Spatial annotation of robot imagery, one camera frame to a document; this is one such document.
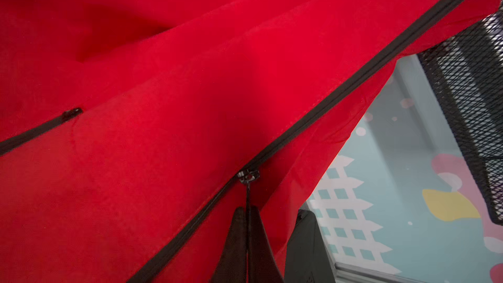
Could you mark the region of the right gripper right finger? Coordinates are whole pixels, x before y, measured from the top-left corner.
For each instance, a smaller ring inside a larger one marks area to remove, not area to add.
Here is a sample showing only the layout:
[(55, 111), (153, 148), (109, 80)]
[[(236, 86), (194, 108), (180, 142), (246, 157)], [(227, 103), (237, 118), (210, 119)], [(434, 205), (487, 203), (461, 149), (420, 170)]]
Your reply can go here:
[(259, 210), (252, 206), (248, 213), (248, 281), (283, 283)]

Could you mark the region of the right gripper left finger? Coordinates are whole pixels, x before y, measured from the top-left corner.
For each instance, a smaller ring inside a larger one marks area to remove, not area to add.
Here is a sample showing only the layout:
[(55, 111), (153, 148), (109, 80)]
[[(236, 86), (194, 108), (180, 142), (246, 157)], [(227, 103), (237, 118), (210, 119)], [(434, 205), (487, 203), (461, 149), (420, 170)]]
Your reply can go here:
[(210, 282), (246, 282), (246, 244), (246, 215), (243, 208), (237, 208)]

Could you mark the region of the red jacket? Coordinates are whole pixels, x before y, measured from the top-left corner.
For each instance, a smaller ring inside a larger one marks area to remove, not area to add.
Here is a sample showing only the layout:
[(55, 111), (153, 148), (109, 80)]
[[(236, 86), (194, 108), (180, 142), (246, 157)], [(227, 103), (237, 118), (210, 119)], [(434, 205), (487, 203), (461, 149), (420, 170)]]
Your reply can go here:
[(1, 0), (1, 281), (210, 282), (297, 209), (398, 59), (500, 0)]

